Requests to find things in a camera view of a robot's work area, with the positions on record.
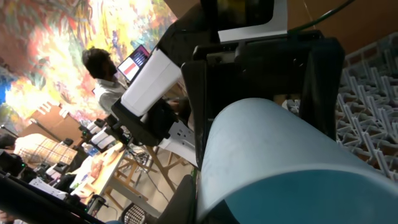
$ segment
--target white plastic grid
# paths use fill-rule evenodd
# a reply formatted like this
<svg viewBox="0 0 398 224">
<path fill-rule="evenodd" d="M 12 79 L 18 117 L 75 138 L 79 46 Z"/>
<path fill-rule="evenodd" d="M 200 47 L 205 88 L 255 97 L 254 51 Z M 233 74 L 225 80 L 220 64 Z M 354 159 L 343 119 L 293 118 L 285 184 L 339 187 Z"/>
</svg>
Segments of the white plastic grid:
<svg viewBox="0 0 398 224">
<path fill-rule="evenodd" d="M 398 183 L 398 32 L 346 56 L 336 103 L 336 139 Z M 288 100 L 297 114 L 300 101 Z"/>
</svg>

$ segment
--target colorful mural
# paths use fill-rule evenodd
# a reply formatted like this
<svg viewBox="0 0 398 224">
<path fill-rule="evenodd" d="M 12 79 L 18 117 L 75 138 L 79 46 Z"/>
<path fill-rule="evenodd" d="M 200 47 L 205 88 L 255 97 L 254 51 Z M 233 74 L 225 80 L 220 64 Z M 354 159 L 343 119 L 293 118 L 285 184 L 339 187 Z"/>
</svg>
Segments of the colorful mural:
<svg viewBox="0 0 398 224">
<path fill-rule="evenodd" d="M 82 50 L 108 50 L 118 65 L 175 20 L 163 0 L 0 0 L 0 124 L 20 131 L 45 101 L 79 121 L 104 116 Z"/>
</svg>

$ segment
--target laptop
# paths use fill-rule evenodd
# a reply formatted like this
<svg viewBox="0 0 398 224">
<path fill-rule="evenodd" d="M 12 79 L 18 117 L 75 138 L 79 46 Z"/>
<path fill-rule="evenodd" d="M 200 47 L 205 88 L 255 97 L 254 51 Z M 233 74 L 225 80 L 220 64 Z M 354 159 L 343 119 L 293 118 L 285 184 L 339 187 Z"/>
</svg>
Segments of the laptop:
<svg viewBox="0 0 398 224">
<path fill-rule="evenodd" d="M 120 63 L 118 70 L 131 82 L 148 58 L 149 52 L 144 46 L 140 45 L 130 56 Z"/>
</svg>

